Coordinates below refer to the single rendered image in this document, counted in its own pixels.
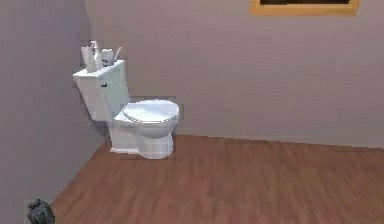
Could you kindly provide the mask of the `white toilet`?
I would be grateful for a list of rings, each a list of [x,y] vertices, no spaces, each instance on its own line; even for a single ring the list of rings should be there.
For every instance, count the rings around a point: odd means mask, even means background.
[[[179,106],[164,99],[136,101],[129,94],[125,67],[118,60],[93,73],[78,71],[73,80],[91,119],[107,124],[113,152],[164,159],[173,152]]]

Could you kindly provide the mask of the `black trash can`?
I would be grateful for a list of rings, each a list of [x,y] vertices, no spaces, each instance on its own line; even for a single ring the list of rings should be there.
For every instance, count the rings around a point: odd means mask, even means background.
[[[31,224],[55,224],[56,218],[50,205],[42,199],[36,199],[28,205],[27,218]]]

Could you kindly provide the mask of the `white cup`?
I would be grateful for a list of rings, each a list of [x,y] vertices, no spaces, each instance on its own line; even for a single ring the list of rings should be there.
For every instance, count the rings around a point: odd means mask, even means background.
[[[104,66],[112,66],[114,64],[114,53],[112,49],[103,49],[101,58]]]

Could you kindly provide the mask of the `white spray bottle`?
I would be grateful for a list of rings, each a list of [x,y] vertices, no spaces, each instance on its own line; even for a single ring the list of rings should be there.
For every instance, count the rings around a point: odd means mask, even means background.
[[[94,51],[95,68],[96,70],[100,70],[103,68],[103,62],[102,62],[102,56],[98,46],[98,42],[96,40],[92,40],[90,42],[91,42],[92,49]]]

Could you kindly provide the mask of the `white paper roll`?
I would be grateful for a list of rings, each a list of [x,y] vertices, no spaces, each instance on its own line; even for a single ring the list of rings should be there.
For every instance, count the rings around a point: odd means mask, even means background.
[[[95,60],[94,60],[92,48],[90,46],[83,46],[81,48],[81,52],[82,52],[84,64],[86,66],[86,71],[88,73],[95,72],[96,71],[96,65],[95,65]]]

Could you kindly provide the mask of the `wooden framed picture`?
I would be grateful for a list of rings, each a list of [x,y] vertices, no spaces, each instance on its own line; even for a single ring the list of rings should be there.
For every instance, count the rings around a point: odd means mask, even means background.
[[[360,0],[250,0],[249,13],[262,16],[355,16]]]

